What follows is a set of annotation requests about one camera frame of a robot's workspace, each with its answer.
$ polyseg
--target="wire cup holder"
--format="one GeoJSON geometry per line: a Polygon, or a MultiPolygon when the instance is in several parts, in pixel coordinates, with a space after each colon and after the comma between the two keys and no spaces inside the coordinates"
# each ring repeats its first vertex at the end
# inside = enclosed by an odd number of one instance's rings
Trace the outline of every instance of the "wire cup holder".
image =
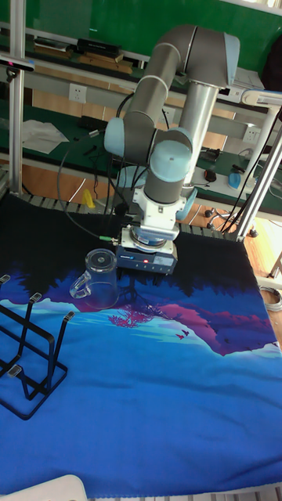
{"type": "MultiPolygon", "coordinates": [[[[10,280],[9,275],[2,276],[0,278],[0,289],[2,285],[4,285],[9,280],[10,280]]],[[[47,400],[47,398],[54,392],[54,390],[56,390],[56,388],[65,379],[67,375],[67,367],[61,362],[58,362],[58,356],[60,353],[60,347],[63,342],[63,335],[65,333],[67,323],[74,317],[74,312],[69,312],[67,313],[67,315],[63,317],[63,321],[59,331],[59,336],[55,344],[55,338],[52,334],[50,334],[46,330],[42,329],[41,327],[35,325],[30,321],[32,307],[35,303],[39,301],[39,299],[41,299],[41,297],[42,296],[40,295],[40,293],[36,293],[31,297],[31,299],[28,302],[27,311],[24,317],[17,315],[15,312],[12,312],[5,306],[0,305],[0,317],[1,315],[4,315],[6,318],[8,317],[9,319],[13,320],[14,322],[20,324],[23,327],[21,330],[21,335],[18,336],[17,334],[6,329],[6,327],[1,325],[0,323],[0,331],[19,343],[16,355],[9,362],[5,362],[4,360],[0,359],[0,379],[5,374],[7,374],[11,378],[16,377],[20,379],[23,387],[24,397],[29,401],[33,400],[34,397],[36,397],[38,394],[42,395],[41,400],[34,406],[34,408],[28,414],[19,411],[15,406],[13,406],[12,404],[6,402],[3,398],[1,398],[0,395],[0,404],[6,407],[8,410],[10,410],[12,413],[16,414],[16,416],[18,416],[22,420],[29,420],[36,413],[39,407],[41,407],[41,405],[45,402],[45,400],[47,400]],[[37,334],[39,337],[43,338],[48,342],[48,353],[47,352],[44,353],[42,350],[40,350],[39,348],[37,348],[36,346],[34,346],[33,344],[31,344],[26,340],[28,330],[37,334]],[[18,363],[22,357],[23,352],[25,352],[26,350],[34,352],[36,355],[42,357],[44,360],[47,361],[47,374],[43,378],[43,380],[39,382],[29,377],[24,372],[24,368],[18,363]],[[54,382],[53,375],[56,368],[61,369],[63,371],[63,375],[56,382],[54,382]]]]}

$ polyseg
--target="transparent measuring cup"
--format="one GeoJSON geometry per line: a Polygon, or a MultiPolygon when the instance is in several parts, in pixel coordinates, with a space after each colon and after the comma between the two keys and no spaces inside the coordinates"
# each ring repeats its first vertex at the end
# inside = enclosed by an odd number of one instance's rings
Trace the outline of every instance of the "transparent measuring cup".
{"type": "Polygon", "coordinates": [[[86,270],[70,286],[70,295],[85,299],[93,310],[111,308],[118,301],[117,258],[108,249],[91,250],[85,258],[86,270]]]}

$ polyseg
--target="wall outlet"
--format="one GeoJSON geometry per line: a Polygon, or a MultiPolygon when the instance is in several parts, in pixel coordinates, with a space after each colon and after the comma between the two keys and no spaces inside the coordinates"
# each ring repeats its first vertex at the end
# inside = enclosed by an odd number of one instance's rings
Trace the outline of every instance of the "wall outlet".
{"type": "MultiPolygon", "coordinates": [[[[165,112],[165,116],[168,119],[168,124],[169,125],[173,124],[173,119],[174,119],[174,116],[175,116],[175,109],[174,108],[170,108],[169,106],[164,106],[163,110],[165,112]]],[[[160,117],[158,119],[158,122],[160,122],[160,124],[165,124],[166,121],[165,121],[164,118],[165,118],[164,114],[163,114],[163,112],[161,112],[161,115],[160,115],[160,117]]]]}
{"type": "Polygon", "coordinates": [[[243,141],[249,144],[256,144],[259,139],[261,129],[248,125],[247,131],[244,133],[243,141]]]}
{"type": "Polygon", "coordinates": [[[70,84],[69,100],[76,103],[86,103],[87,87],[84,85],[70,84]]]}

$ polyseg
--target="metal pole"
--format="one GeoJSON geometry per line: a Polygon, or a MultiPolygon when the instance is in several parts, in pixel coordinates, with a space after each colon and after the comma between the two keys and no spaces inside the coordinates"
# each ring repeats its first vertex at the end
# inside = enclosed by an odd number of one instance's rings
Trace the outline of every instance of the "metal pole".
{"type": "Polygon", "coordinates": [[[245,170],[245,174],[250,172],[250,170],[254,166],[254,163],[260,157],[262,150],[263,150],[263,147],[264,147],[266,140],[269,136],[269,131],[271,130],[273,123],[276,120],[276,117],[277,117],[279,110],[280,110],[279,106],[273,106],[273,107],[268,109],[266,118],[263,122],[262,130],[261,130],[260,135],[258,137],[258,142],[255,145],[254,151],[251,155],[250,161],[249,161],[247,168],[245,170]]]}
{"type": "Polygon", "coordinates": [[[218,93],[217,87],[190,82],[179,122],[179,127],[184,127],[193,140],[190,172],[185,178],[186,184],[190,182],[196,167],[218,93]]]}
{"type": "MultiPolygon", "coordinates": [[[[10,55],[25,57],[26,0],[10,0],[10,55]]],[[[22,193],[22,123],[24,115],[24,71],[9,85],[9,186],[22,193]]]]}
{"type": "Polygon", "coordinates": [[[266,195],[270,183],[279,167],[282,159],[282,127],[280,128],[277,138],[270,150],[266,164],[262,170],[262,173],[258,179],[256,187],[250,198],[248,199],[247,206],[241,217],[240,223],[238,225],[236,236],[237,240],[243,240],[248,232],[252,220],[255,218],[263,199],[266,195]]]}

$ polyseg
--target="metal frame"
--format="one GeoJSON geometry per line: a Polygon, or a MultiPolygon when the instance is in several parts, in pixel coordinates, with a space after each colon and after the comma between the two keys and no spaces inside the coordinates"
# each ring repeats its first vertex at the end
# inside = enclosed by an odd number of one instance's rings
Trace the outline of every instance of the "metal frame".
{"type": "Polygon", "coordinates": [[[280,252],[279,257],[275,261],[269,276],[272,276],[275,279],[278,277],[279,272],[282,273],[282,252],[280,252]]]}
{"type": "MultiPolygon", "coordinates": [[[[26,0],[10,1],[10,55],[25,57],[26,0]]],[[[24,114],[24,71],[12,79],[9,96],[9,185],[11,193],[22,193],[22,123],[24,114]]]]}
{"type": "MultiPolygon", "coordinates": [[[[208,198],[204,198],[204,196],[203,198],[200,198],[198,196],[195,198],[195,204],[206,205],[207,207],[216,207],[217,209],[223,209],[224,211],[231,211],[233,209],[234,202],[235,202],[235,197],[234,201],[232,202],[231,200],[229,204],[223,202],[217,202],[215,201],[215,199],[211,200],[208,198]]],[[[237,205],[235,207],[235,212],[238,212],[239,210],[240,206],[237,205]]],[[[265,212],[264,209],[262,208],[262,210],[258,211],[258,213],[254,217],[267,219],[268,221],[272,219],[277,222],[282,222],[282,211],[281,214],[272,214],[271,212],[265,212]]]]}
{"type": "Polygon", "coordinates": [[[244,240],[248,233],[253,218],[262,204],[262,201],[270,187],[273,177],[279,167],[282,159],[282,127],[280,128],[275,143],[270,150],[266,164],[258,178],[258,182],[248,199],[246,208],[241,217],[240,223],[236,231],[236,238],[239,241],[244,240]]]}
{"type": "MultiPolygon", "coordinates": [[[[96,74],[95,76],[100,80],[103,80],[100,77],[100,75],[96,74]]],[[[0,67],[0,81],[5,81],[5,69],[1,67],[0,67]]],[[[128,88],[132,88],[132,90],[136,88],[136,84],[134,82],[126,82],[125,85],[125,81],[123,82],[119,81],[118,84],[122,85],[123,87],[126,86],[128,88]]],[[[57,96],[68,97],[70,82],[67,79],[65,80],[63,78],[51,77],[48,75],[34,72],[25,75],[25,87],[36,89],[43,92],[51,92],[52,94],[55,94],[57,96]]],[[[185,95],[183,95],[182,93],[177,94],[176,92],[173,92],[173,94],[177,99],[181,99],[183,102],[185,101],[185,95]]],[[[105,88],[96,87],[95,85],[87,84],[88,103],[99,104],[101,106],[108,106],[110,108],[117,109],[121,101],[124,99],[124,97],[125,94],[121,92],[108,90],[105,88]]],[[[125,111],[128,109],[128,106],[129,103],[126,103],[124,106],[125,111]]],[[[174,120],[176,123],[179,123],[183,108],[181,106],[169,105],[169,104],[166,104],[165,106],[167,108],[172,108],[172,110],[175,110],[174,120]]],[[[221,107],[221,103],[216,103],[216,107],[221,107]]],[[[211,117],[211,120],[208,125],[209,132],[215,132],[217,134],[223,134],[223,135],[230,135],[236,139],[243,139],[247,128],[248,124],[246,123],[230,120],[229,118],[219,117],[216,115],[213,115],[211,117]]]]}
{"type": "MultiPolygon", "coordinates": [[[[9,281],[9,278],[10,278],[9,275],[4,275],[2,278],[0,278],[0,288],[2,284],[9,281]]],[[[18,410],[17,407],[3,400],[3,398],[0,398],[0,404],[6,407],[13,414],[16,414],[16,416],[20,417],[20,419],[22,420],[29,420],[36,413],[39,407],[41,407],[44,401],[51,395],[51,393],[59,386],[59,384],[64,380],[64,378],[67,375],[67,367],[62,363],[58,362],[58,356],[60,353],[61,344],[63,342],[63,335],[67,326],[67,322],[73,318],[74,312],[69,312],[66,316],[63,317],[59,336],[55,344],[55,338],[52,334],[42,329],[41,327],[36,326],[30,321],[32,307],[39,299],[41,299],[41,297],[42,296],[39,293],[36,293],[31,297],[31,299],[28,302],[27,311],[24,318],[20,315],[17,315],[15,312],[10,311],[5,306],[0,305],[0,313],[2,315],[8,317],[12,321],[20,324],[23,327],[21,330],[21,335],[18,336],[13,332],[11,332],[9,329],[6,329],[4,326],[0,325],[1,332],[3,332],[5,335],[11,337],[14,341],[17,341],[19,343],[17,353],[11,360],[5,362],[4,360],[0,359],[0,368],[1,368],[0,378],[5,374],[8,374],[11,378],[17,377],[18,379],[20,379],[23,387],[24,397],[26,400],[31,401],[38,394],[42,395],[40,401],[33,407],[33,409],[28,414],[22,413],[21,411],[18,410]],[[48,342],[49,344],[48,354],[38,349],[30,342],[27,342],[26,338],[28,330],[30,330],[33,333],[36,333],[38,336],[40,336],[41,338],[45,339],[48,342]],[[27,376],[24,372],[24,368],[18,364],[18,362],[21,360],[23,352],[26,351],[27,349],[47,361],[47,373],[44,379],[40,382],[37,382],[36,380],[27,376]],[[61,369],[63,371],[63,374],[56,382],[54,382],[52,380],[52,377],[56,368],[61,369]]]]}
{"type": "MultiPolygon", "coordinates": [[[[0,159],[9,162],[9,154],[0,152],[0,159]]],[[[44,161],[39,161],[39,160],[32,160],[31,158],[24,158],[23,162],[26,165],[30,165],[31,167],[45,169],[46,171],[58,172],[58,169],[59,169],[59,165],[50,164],[49,162],[44,162],[44,161]]],[[[86,178],[86,179],[93,179],[93,175],[94,175],[94,172],[75,171],[74,169],[70,169],[68,167],[63,167],[61,169],[61,172],[62,172],[62,174],[73,175],[76,178],[86,178]]],[[[105,176],[98,175],[98,182],[107,182],[106,175],[105,176]]]]}

